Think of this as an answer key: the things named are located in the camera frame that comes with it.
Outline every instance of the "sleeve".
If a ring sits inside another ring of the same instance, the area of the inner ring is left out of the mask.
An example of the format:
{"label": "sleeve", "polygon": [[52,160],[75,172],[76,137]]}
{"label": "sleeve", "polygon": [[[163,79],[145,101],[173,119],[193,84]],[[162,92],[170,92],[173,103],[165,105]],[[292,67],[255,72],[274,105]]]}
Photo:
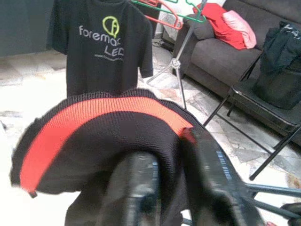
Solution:
{"label": "sleeve", "polygon": [[55,0],[50,17],[47,49],[67,54],[68,52],[68,36],[69,36],[69,15],[70,7],[66,0]]}
{"label": "sleeve", "polygon": [[141,47],[139,55],[139,70],[142,78],[153,76],[152,65],[152,26],[149,20],[146,20],[145,30],[141,37]]}

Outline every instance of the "tile floor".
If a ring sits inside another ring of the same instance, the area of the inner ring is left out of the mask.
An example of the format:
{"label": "tile floor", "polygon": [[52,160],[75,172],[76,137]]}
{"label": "tile floor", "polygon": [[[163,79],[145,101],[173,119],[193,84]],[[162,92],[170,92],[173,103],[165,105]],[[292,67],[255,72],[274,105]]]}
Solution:
{"label": "tile floor", "polygon": [[[157,47],[153,48],[153,56],[156,72],[172,57],[170,52]],[[12,150],[26,127],[65,98],[65,65],[66,57],[54,51],[0,58],[0,121],[4,125],[0,125],[0,210],[5,213],[0,221],[7,222],[1,225],[35,226],[42,223],[45,226],[62,226],[67,207],[78,195],[41,194],[32,200],[22,190],[11,188],[8,179]],[[170,71],[150,84],[139,78],[139,87],[152,90],[159,98],[181,104],[177,79]],[[183,80],[183,87],[188,110],[203,123],[220,99],[189,78]],[[220,114],[225,116],[226,112],[227,106],[221,109]],[[230,120],[271,150],[281,138],[239,110],[233,111]],[[268,155],[217,117],[207,129],[230,157],[242,179],[250,183],[249,175]],[[301,149],[288,145],[252,183],[301,188],[300,165]],[[258,194],[256,199],[275,206],[298,201],[292,197],[267,194]],[[263,210],[261,214],[266,221],[278,226],[287,225],[282,217]]]}

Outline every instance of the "red cloth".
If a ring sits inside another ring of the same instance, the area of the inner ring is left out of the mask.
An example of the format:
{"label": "red cloth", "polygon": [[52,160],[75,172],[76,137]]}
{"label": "red cloth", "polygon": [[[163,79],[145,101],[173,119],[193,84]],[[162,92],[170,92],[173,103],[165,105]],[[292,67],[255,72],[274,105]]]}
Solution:
{"label": "red cloth", "polygon": [[[198,13],[196,8],[193,8],[194,13]],[[244,39],[239,31],[231,29],[222,19],[222,14],[226,10],[216,3],[207,3],[203,9],[204,15],[213,27],[216,37],[234,48],[245,49]]]}

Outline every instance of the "red stripe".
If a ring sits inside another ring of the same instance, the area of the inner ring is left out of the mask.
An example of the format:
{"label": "red stripe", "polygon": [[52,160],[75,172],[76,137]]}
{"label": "red stripe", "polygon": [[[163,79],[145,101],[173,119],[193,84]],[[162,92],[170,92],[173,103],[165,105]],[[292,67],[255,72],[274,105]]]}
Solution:
{"label": "red stripe", "polygon": [[144,113],[163,120],[179,136],[192,125],[179,114],[147,97],[99,98],[73,104],[55,115],[33,140],[24,158],[20,185],[34,192],[65,141],[89,120],[112,112]]}

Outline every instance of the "pink pillow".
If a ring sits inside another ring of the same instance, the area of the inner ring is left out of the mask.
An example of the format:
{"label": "pink pillow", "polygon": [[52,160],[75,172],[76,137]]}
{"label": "pink pillow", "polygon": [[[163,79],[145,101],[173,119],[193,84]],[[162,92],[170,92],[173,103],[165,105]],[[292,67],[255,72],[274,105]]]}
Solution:
{"label": "pink pillow", "polygon": [[222,19],[231,29],[241,32],[246,48],[254,48],[256,36],[247,21],[233,10],[223,13]]}

